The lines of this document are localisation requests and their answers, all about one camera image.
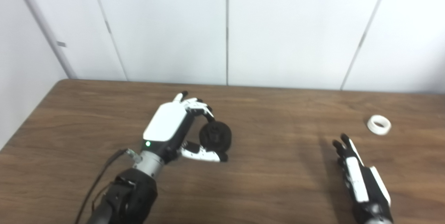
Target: wall seam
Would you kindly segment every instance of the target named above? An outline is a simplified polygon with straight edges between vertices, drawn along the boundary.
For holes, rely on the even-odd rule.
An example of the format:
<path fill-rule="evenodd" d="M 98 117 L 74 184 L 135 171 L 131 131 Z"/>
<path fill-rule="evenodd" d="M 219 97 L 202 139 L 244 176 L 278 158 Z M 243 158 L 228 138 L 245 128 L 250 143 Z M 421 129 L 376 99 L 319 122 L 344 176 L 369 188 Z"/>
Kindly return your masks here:
<path fill-rule="evenodd" d="M 110 23 L 108 22 L 108 19 L 106 17 L 104 7 L 103 7 L 102 2 L 100 0 L 96 0 L 96 1 L 97 1 L 97 4 L 99 5 L 100 12 L 102 13 L 102 17 L 104 19 L 104 23 L 105 23 L 105 25 L 107 27 L 107 30 L 108 30 L 108 33 L 110 35 L 111 42 L 113 42 L 114 51 L 116 51 L 116 55 L 118 56 L 119 64 L 121 64 L 121 69 L 122 69 L 122 72 L 124 73 L 125 80 L 128 81 L 127 72 L 125 71 L 124 63 L 122 61 L 121 54 L 119 53 L 118 47 L 116 45 L 116 41 L 114 40 L 113 33 L 111 32 Z"/>
<path fill-rule="evenodd" d="M 377 2 L 375 3 L 374 9 L 372 10 L 371 16 L 369 17 L 369 21 L 366 24 L 366 27 L 364 29 L 364 32 L 363 32 L 362 37 L 360 39 L 360 42 L 359 42 L 359 44 L 357 46 L 357 49 L 356 49 L 356 51 L 355 51 L 355 53 L 353 55 L 353 59 L 351 60 L 351 63 L 349 64 L 348 70 L 346 71 L 345 78 L 343 78 L 343 82 L 341 83 L 341 86 L 340 86 L 340 90 L 341 91 L 343 91 L 343 89 L 345 88 L 346 81 L 348 80 L 348 77 L 349 77 L 349 75 L 351 73 L 351 70 L 352 70 L 352 68 L 354 66 L 354 63 L 355 63 L 355 61 L 357 59 L 357 56 L 358 56 L 358 54 L 359 54 L 359 52 L 361 50 L 361 47 L 362 47 L 362 45 L 364 43 L 364 40 L 365 40 L 366 35 L 367 35 L 368 31 L 369 31 L 369 28 L 371 27 L 372 21 L 374 20 L 375 15 L 377 14 L 377 11 L 378 11 L 378 9 L 380 7 L 381 2 L 382 2 L 382 0 L 377 0 Z"/>
<path fill-rule="evenodd" d="M 40 31 L 43 33 L 43 36 L 48 42 L 49 47 L 56 56 L 57 61 L 59 61 L 60 66 L 62 66 L 62 69 L 65 72 L 66 76 L 71 79 L 76 79 L 77 78 L 76 73 L 70 66 L 68 59 L 65 57 L 63 52 L 57 46 L 56 37 L 54 36 L 50 27 L 48 26 L 48 23 L 46 23 L 43 15 L 38 10 L 38 6 L 35 5 L 35 3 L 32 0 L 24 0 L 24 2 L 28 7 L 29 11 L 31 12 L 31 15 L 34 18 L 35 22 L 37 23 L 38 27 L 40 28 Z"/>
<path fill-rule="evenodd" d="M 226 0 L 226 85 L 229 86 L 229 0 Z"/>

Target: metal connector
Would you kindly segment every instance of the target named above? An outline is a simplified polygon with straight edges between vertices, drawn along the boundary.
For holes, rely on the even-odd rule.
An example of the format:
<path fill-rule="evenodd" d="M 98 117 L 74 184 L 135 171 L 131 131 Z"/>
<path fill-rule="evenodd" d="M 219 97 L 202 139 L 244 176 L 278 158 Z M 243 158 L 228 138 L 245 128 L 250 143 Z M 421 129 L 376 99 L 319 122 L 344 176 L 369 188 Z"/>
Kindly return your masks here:
<path fill-rule="evenodd" d="M 127 155 L 129 157 L 131 157 L 133 159 L 133 161 L 135 161 L 135 163 L 139 163 L 142 161 L 142 156 L 138 155 L 138 153 L 136 153 L 135 151 L 131 150 L 131 149 L 127 149 L 127 151 L 125 151 L 125 153 L 127 153 Z"/>

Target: robot finger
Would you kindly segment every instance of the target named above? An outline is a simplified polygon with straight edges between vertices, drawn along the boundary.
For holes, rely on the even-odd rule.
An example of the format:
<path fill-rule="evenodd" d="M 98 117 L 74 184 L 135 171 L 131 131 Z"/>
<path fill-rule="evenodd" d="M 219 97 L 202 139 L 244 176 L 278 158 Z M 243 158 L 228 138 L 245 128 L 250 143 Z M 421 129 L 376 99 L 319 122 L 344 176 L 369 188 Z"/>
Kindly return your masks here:
<path fill-rule="evenodd" d="M 193 109 L 189 109 L 189 111 L 192 113 L 193 116 L 198 116 L 198 115 L 203 115 L 204 114 L 204 110 L 203 109 L 197 109 L 197 108 L 193 108 Z"/>
<path fill-rule="evenodd" d="M 199 101 L 199 99 L 194 97 L 194 98 L 190 98 L 190 99 L 187 99 L 187 100 L 183 100 L 181 102 L 181 104 L 189 104 L 189 103 L 198 102 L 198 101 Z"/>
<path fill-rule="evenodd" d="M 177 94 L 175 96 L 175 98 L 173 99 L 173 101 L 174 102 L 181 102 L 184 99 L 184 97 L 186 97 L 188 94 L 189 94 L 189 92 L 183 91 L 183 92 Z"/>
<path fill-rule="evenodd" d="M 332 145 L 337 150 L 338 156 L 340 156 L 341 158 L 344 158 L 345 157 L 345 149 L 346 149 L 346 147 L 341 142 L 339 142 L 337 140 L 333 140 L 332 141 Z"/>
<path fill-rule="evenodd" d="M 340 135 L 341 140 L 346 144 L 346 147 L 351 148 L 351 139 L 346 134 Z"/>
<path fill-rule="evenodd" d="M 209 109 L 207 104 L 205 104 L 203 102 L 198 102 L 198 101 L 185 103 L 184 107 L 186 107 L 186 108 L 202 108 L 202 109 L 205 109 L 206 111 Z"/>
<path fill-rule="evenodd" d="M 183 157 L 201 161 L 209 161 L 209 162 L 227 162 L 228 156 L 225 153 L 218 154 L 214 151 L 207 152 L 205 148 L 200 146 L 199 152 L 194 153 L 186 150 L 185 148 L 181 148 L 180 152 Z"/>

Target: white robotic finger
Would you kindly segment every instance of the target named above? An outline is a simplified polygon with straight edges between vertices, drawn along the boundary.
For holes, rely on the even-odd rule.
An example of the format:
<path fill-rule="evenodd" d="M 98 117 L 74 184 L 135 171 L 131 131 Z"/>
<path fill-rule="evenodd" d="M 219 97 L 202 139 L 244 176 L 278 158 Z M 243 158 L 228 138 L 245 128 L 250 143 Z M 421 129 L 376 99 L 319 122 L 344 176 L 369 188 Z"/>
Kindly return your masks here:
<path fill-rule="evenodd" d="M 203 110 L 204 115 L 209 115 L 211 118 L 214 118 L 212 112 L 210 112 L 210 109 L 207 104 L 203 102 L 191 102 L 188 104 L 184 104 L 184 107 L 186 110 Z"/>
<path fill-rule="evenodd" d="M 184 98 L 184 93 L 181 92 L 174 97 L 173 102 L 181 102 L 183 98 Z"/>
<path fill-rule="evenodd" d="M 197 102 L 198 98 L 194 97 L 194 98 L 190 98 L 190 99 L 186 99 L 184 101 L 181 102 L 181 104 L 189 104 L 189 103 L 193 103 L 193 102 Z"/>
<path fill-rule="evenodd" d="M 205 150 L 205 148 L 203 148 L 202 146 L 199 148 L 198 153 L 193 153 L 193 152 L 186 150 L 185 148 L 181 148 L 181 154 L 182 154 L 182 156 L 189 158 L 189 159 L 210 161 L 210 162 L 221 162 L 221 159 L 219 158 L 218 154 L 216 154 L 213 151 L 207 152 Z"/>

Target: robotic hand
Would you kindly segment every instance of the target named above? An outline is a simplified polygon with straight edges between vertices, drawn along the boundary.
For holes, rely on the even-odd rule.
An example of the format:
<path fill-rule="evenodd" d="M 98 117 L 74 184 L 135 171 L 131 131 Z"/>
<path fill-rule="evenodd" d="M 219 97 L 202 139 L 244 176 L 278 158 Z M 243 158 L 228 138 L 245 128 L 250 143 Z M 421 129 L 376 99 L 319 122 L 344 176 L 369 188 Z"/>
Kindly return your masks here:
<path fill-rule="evenodd" d="M 131 156 L 135 164 L 110 183 L 87 224 L 142 224 L 157 197 L 156 177 L 165 164 L 179 155 L 203 161 L 227 161 L 225 152 L 232 139 L 229 127 L 215 121 L 211 108 L 202 100 L 183 100 L 186 95 L 187 91 L 183 91 L 172 102 L 158 108 L 143 133 L 140 155 L 129 149 L 120 150 L 107 161 L 82 204 L 76 224 L 106 167 L 123 153 Z M 204 115 L 208 121 L 199 132 L 201 145 L 184 140 L 194 118 L 199 115 Z"/>
<path fill-rule="evenodd" d="M 346 135 L 341 135 L 346 147 L 333 141 L 339 155 L 338 164 L 343 168 L 343 178 L 353 199 L 353 214 L 359 224 L 392 224 L 391 198 L 375 167 L 365 167 Z"/>

